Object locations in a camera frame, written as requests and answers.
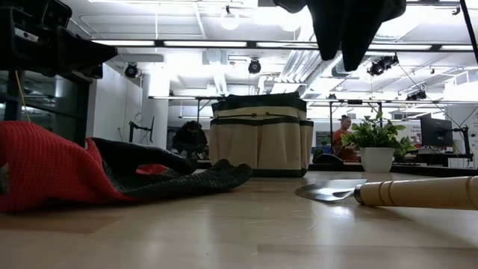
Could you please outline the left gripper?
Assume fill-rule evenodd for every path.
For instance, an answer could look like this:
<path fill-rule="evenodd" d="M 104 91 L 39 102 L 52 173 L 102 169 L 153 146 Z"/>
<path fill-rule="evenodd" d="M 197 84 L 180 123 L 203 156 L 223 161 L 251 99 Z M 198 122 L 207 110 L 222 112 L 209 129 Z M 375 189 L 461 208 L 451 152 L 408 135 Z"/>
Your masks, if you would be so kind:
<path fill-rule="evenodd" d="M 55 40 L 1 38 L 1 70 L 7 71 L 28 70 L 48 76 L 72 72 L 102 79 L 101 64 L 116 56 L 116 47 L 86 40 L 64 27 L 55 29 Z"/>

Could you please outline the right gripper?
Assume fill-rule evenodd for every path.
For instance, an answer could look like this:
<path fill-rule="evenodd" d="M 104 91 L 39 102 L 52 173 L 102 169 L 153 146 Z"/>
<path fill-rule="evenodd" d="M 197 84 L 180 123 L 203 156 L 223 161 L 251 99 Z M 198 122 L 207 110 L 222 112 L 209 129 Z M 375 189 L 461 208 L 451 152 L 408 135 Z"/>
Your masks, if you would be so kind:
<path fill-rule="evenodd" d="M 273 0 L 273 3 L 289 13 L 299 13 L 307 5 L 322 59 L 329 61 L 336 56 L 342 1 Z M 344 69 L 347 72 L 357 70 L 382 23 L 402 16 L 405 11 L 406 0 L 354 1 L 341 42 Z"/>

